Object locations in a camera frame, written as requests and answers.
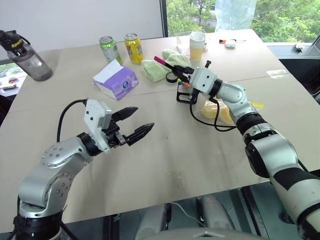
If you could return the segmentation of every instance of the white wall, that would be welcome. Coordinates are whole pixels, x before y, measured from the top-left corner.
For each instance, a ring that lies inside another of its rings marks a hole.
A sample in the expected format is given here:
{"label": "white wall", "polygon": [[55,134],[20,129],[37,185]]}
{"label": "white wall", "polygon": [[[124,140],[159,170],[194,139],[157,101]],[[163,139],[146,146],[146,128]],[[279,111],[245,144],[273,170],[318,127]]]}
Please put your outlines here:
{"label": "white wall", "polygon": [[0,0],[0,30],[16,30],[37,52],[98,44],[107,35],[123,41],[128,32],[163,36],[159,0]]}

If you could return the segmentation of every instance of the green foliage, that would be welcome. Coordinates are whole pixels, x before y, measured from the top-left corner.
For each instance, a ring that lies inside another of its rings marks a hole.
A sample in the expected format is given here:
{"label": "green foliage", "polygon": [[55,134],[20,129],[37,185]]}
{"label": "green foliage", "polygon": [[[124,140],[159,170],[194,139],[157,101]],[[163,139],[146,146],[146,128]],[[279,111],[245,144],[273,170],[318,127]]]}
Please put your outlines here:
{"label": "green foliage", "polygon": [[[166,0],[169,36],[213,26],[216,0]],[[199,24],[193,19],[199,18]],[[251,28],[264,42],[313,42],[320,34],[320,0],[257,0]]]}
{"label": "green foliage", "polygon": [[203,27],[203,29],[206,33],[214,33],[216,28],[207,24]]}
{"label": "green foliage", "polygon": [[251,28],[264,42],[313,42],[320,34],[320,0],[257,0]]}
{"label": "green foliage", "polygon": [[189,0],[167,0],[166,14],[169,36],[201,29],[191,19],[191,16],[196,14],[196,11],[195,7],[190,6]]}
{"label": "green foliage", "polygon": [[[167,0],[168,35],[174,36],[176,33],[202,28],[207,28],[210,32],[214,31],[214,27],[203,26],[203,24],[206,25],[207,20],[215,18],[210,12],[210,7],[215,2],[215,0]],[[195,23],[195,17],[200,19],[199,24]]]}
{"label": "green foliage", "polygon": [[0,78],[6,75],[22,73],[23,70],[14,62],[0,65]]}

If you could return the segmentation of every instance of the green cloth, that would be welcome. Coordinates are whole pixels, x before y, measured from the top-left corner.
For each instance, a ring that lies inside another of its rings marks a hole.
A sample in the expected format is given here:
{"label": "green cloth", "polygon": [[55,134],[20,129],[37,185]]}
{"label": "green cloth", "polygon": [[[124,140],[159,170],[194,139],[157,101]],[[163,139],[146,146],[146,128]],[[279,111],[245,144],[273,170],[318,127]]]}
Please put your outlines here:
{"label": "green cloth", "polygon": [[[191,66],[190,61],[186,56],[170,49],[164,49],[162,51],[162,59],[172,66]],[[171,70],[155,60],[143,60],[142,71],[150,81],[156,83],[162,79],[165,79],[167,73]]]}

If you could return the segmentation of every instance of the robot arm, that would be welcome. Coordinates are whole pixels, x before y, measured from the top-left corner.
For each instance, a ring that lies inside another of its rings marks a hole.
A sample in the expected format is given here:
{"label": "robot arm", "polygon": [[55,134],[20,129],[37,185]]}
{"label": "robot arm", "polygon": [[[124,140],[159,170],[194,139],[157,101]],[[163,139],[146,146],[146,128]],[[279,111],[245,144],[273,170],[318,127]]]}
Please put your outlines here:
{"label": "robot arm", "polygon": [[81,133],[49,147],[20,185],[19,210],[14,219],[16,239],[59,239],[63,208],[76,175],[93,156],[124,144],[130,146],[152,129],[154,123],[139,127],[129,136],[119,133],[116,122],[137,109],[126,107],[112,114],[105,103],[87,100],[84,121],[89,134]]}
{"label": "robot arm", "polygon": [[193,87],[190,99],[199,93],[217,97],[229,107],[230,116],[243,136],[245,152],[252,170],[269,178],[288,214],[304,239],[320,239],[320,178],[303,171],[292,144],[267,123],[247,100],[246,89],[229,84],[205,67],[167,66],[182,81]]}

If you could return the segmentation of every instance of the black tape roll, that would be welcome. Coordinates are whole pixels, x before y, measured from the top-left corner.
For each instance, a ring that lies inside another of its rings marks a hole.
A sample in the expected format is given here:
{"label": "black tape roll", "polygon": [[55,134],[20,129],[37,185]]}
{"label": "black tape roll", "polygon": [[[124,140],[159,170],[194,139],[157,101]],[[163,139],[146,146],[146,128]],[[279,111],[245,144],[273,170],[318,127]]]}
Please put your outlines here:
{"label": "black tape roll", "polygon": [[174,73],[171,71],[166,74],[165,78],[166,78],[166,81],[171,84],[174,84],[178,81],[178,77],[174,75]]}

